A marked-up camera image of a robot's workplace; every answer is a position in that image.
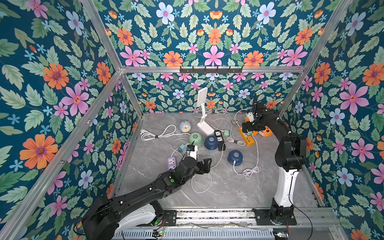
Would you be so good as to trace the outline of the dark blue meat grinder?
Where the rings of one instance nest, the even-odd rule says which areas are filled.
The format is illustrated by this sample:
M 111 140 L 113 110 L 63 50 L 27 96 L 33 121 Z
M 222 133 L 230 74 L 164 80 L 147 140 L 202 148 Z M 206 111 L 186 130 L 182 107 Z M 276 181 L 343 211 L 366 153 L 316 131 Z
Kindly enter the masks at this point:
M 215 150 L 219 146 L 219 142 L 216 136 L 207 136 L 204 142 L 204 146 L 207 150 Z
M 243 163 L 243 154 L 238 150 L 230 151 L 227 161 L 232 166 L 240 166 Z

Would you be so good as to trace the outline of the dark blue meat grinder front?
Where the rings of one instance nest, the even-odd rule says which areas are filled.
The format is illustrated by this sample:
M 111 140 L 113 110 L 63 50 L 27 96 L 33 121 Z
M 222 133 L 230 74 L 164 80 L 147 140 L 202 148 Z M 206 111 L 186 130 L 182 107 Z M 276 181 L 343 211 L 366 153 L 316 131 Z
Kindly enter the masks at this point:
M 240 166 L 243 163 L 243 154 L 238 150 L 230 151 L 227 161 L 232 166 Z

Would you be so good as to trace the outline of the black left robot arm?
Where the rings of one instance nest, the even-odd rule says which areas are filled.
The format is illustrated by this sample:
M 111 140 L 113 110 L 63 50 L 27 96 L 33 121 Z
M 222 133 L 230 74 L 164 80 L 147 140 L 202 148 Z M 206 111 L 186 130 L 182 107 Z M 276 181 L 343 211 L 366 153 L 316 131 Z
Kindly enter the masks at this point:
M 157 205 L 157 200 L 179 191 L 196 174 L 208 174 L 211 164 L 211 158 L 198 162 L 193 157 L 185 157 L 175 169 L 160 174 L 140 189 L 110 199 L 106 195 L 99 197 L 82 219 L 86 239 L 111 240 L 124 217 L 148 204 Z

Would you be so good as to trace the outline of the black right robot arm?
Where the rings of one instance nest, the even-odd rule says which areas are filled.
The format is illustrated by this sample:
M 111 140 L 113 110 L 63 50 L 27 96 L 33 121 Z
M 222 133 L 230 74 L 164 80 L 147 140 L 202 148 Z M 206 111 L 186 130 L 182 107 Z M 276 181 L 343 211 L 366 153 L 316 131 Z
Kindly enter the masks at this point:
M 279 141 L 275 161 L 279 167 L 278 187 L 266 217 L 257 219 L 258 223 L 274 225 L 297 224 L 293 204 L 293 194 L 297 176 L 306 161 L 307 140 L 293 133 L 279 114 L 268 109 L 261 102 L 254 103 L 252 111 L 247 112 L 248 122 L 242 123 L 242 132 L 247 136 L 253 132 L 270 130 Z

